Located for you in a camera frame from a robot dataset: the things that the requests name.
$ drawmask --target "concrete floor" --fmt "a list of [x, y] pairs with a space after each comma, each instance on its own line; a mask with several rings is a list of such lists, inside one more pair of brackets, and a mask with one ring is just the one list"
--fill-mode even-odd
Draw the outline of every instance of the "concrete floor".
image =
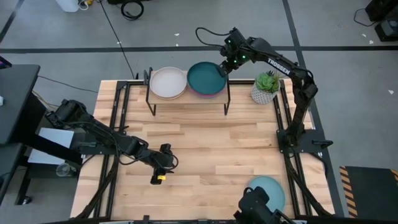
[[[381, 43], [372, 27], [361, 27], [353, 22], [354, 11], [366, 7], [369, 1], [288, 0], [300, 45], [397, 45], [398, 42]], [[0, 30], [17, 2], [0, 1]], [[196, 27], [220, 33], [237, 27], [245, 36], [263, 37], [274, 46], [291, 47], [281, 53], [297, 61], [281, 0], [151, 0], [144, 5], [144, 15], [131, 22], [123, 19], [117, 7], [104, 2], [124, 47], [200, 46], [194, 33]], [[369, 22], [364, 12], [358, 14], [358, 19]], [[222, 44], [223, 41], [206, 34], [202, 36], [207, 42]], [[39, 64], [42, 67], [39, 75], [91, 90], [97, 90], [104, 79], [131, 78], [122, 53], [112, 52], [112, 48], [118, 47], [98, 3], [87, 11], [69, 14], [62, 12], [55, 1], [24, 0], [8, 32], [2, 41], [0, 39], [0, 54], [10, 62]], [[96, 50], [89, 53], [80, 48]], [[32, 52], [32, 49], [38, 49], [38, 53], [10, 54]], [[64, 49], [85, 53], [61, 53]], [[142, 74], [150, 66], [188, 69], [199, 61], [220, 63], [223, 59], [215, 51], [152, 50], [136, 49], [126, 53], [135, 73]], [[333, 169], [337, 171], [341, 165], [398, 169], [395, 150], [398, 143], [395, 116], [398, 52], [318, 50], [304, 51], [303, 57], [319, 87], [316, 101], [326, 138], [335, 142], [329, 147]], [[253, 78], [267, 69], [271, 68], [264, 63], [248, 63], [231, 74], [231, 78]], [[52, 104], [59, 104], [66, 98], [83, 102], [90, 113], [95, 107], [94, 93], [41, 78], [34, 89]], [[388, 90], [397, 93], [391, 95]], [[23, 172], [14, 176], [7, 200], [0, 207], [0, 223], [42, 223], [68, 218], [76, 181], [33, 182], [29, 193], [37, 200], [16, 207], [13, 201], [22, 175]], [[339, 182], [338, 187], [345, 201]]]

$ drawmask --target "wooden table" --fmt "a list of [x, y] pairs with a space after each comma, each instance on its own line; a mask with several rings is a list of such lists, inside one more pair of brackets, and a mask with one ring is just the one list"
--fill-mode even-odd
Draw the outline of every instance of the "wooden table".
[[[116, 82], [102, 81], [99, 88], [94, 116], [104, 124], [110, 121]], [[285, 80], [285, 84], [293, 114], [292, 83]], [[227, 116], [223, 105], [158, 105], [156, 116], [152, 116], [145, 102], [146, 86], [131, 87], [127, 134], [145, 139], [151, 149], [170, 143], [180, 164], [162, 185], [149, 183], [153, 170], [143, 163], [119, 166], [112, 220], [142, 220], [144, 215], [150, 215], [151, 220], [230, 219], [246, 184], [257, 175], [268, 175], [281, 183], [286, 195], [284, 213], [292, 217], [284, 159], [275, 135], [274, 105], [255, 104], [251, 87], [231, 85]], [[123, 96], [122, 92], [116, 124]], [[283, 110], [282, 117], [287, 127]], [[312, 127], [309, 115], [305, 126]], [[308, 154], [301, 154], [301, 158], [308, 188], [334, 213], [322, 163]], [[71, 217], [78, 215], [96, 192], [102, 161], [103, 156], [96, 156], [82, 168]], [[105, 192], [101, 215], [107, 197]], [[304, 214], [300, 192], [298, 201]]]

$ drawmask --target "dish rack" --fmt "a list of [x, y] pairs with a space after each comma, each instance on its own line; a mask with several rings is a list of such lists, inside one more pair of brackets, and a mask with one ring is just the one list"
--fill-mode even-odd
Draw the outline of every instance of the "dish rack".
[[156, 115], [156, 105], [172, 105], [172, 104], [224, 104], [224, 115], [227, 115], [228, 109], [229, 109], [229, 103], [231, 102], [231, 93], [229, 91], [229, 77], [227, 76], [226, 79], [226, 85], [225, 87], [220, 91], [219, 94], [217, 94], [215, 97], [212, 98], [204, 98], [200, 97], [197, 94], [193, 93], [192, 90], [185, 90], [179, 97], [172, 99], [172, 100], [166, 100], [166, 99], [161, 99], [155, 95], [150, 90], [150, 76], [152, 73], [155, 72], [153, 71], [152, 67], [149, 68], [149, 72], [144, 70], [144, 85], [147, 86], [147, 93], [146, 93], [146, 103], [148, 104], [148, 107], [150, 109], [150, 112], [152, 113], [153, 116]]

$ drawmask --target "light blue plate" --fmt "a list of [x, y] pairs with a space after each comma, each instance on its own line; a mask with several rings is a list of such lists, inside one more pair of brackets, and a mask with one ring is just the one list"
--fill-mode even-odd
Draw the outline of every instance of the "light blue plate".
[[269, 201], [267, 203], [269, 210], [274, 212], [275, 209], [279, 209], [283, 212], [285, 207], [285, 192], [278, 181], [272, 177], [263, 175], [252, 179], [249, 182], [248, 187], [251, 187], [252, 189], [262, 187], [269, 197]]

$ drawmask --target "teal bowl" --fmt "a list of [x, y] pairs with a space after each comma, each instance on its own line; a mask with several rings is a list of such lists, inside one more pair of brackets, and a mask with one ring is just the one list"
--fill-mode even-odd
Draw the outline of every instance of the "teal bowl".
[[226, 84], [226, 77], [221, 76], [220, 67], [212, 62], [194, 64], [188, 71], [189, 87], [203, 97], [216, 96]]

